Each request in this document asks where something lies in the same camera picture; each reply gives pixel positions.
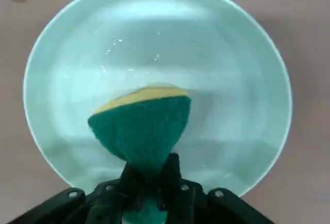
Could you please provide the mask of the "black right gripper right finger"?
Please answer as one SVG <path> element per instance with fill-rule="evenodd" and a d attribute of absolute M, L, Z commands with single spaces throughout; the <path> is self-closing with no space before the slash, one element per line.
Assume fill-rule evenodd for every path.
<path fill-rule="evenodd" d="M 165 223 L 273 223 L 228 189 L 206 194 L 200 184 L 183 179 L 176 153 L 163 165 L 158 187 L 157 207 L 167 212 Z"/>

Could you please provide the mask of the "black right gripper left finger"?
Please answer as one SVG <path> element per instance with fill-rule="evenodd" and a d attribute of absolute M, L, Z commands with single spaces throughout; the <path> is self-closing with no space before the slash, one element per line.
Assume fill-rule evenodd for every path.
<path fill-rule="evenodd" d="M 145 177 L 127 163 L 118 179 L 93 192 L 67 188 L 10 223 L 121 223 L 125 211 L 141 210 L 146 189 Z"/>

